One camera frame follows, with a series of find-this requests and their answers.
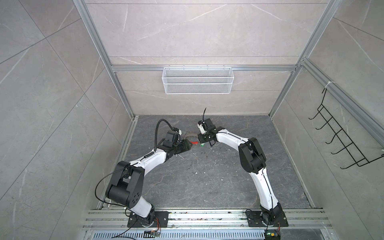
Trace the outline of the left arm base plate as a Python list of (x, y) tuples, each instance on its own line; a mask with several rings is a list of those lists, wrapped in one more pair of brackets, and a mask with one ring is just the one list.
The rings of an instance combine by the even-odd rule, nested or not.
[(133, 228), (165, 228), (168, 226), (170, 212), (155, 211), (151, 212), (148, 217), (143, 218), (135, 213), (130, 213), (127, 227)]

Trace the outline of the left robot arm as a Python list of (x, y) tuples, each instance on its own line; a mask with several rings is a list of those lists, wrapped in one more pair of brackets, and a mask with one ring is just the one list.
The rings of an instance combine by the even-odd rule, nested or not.
[(154, 216), (154, 206), (142, 196), (145, 175), (174, 155), (191, 150), (192, 146), (187, 139), (173, 142), (164, 140), (157, 149), (137, 160), (119, 162), (106, 189), (106, 197), (127, 207), (138, 217), (151, 220)]

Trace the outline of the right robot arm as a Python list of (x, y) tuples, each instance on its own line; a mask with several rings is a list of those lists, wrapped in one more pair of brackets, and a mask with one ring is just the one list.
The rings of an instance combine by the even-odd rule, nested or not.
[(239, 152), (240, 163), (254, 181), (260, 198), (261, 217), (267, 226), (277, 223), (279, 217), (284, 213), (281, 204), (277, 200), (270, 184), (265, 154), (256, 138), (243, 138), (229, 132), (223, 127), (203, 127), (198, 125), (200, 143), (210, 141), (226, 144)]

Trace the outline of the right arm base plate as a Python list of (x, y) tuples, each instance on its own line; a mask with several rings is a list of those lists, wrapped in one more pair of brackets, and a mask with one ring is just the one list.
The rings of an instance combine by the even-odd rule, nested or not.
[(288, 227), (289, 223), (284, 212), (277, 217), (269, 217), (262, 211), (245, 211), (249, 227)]

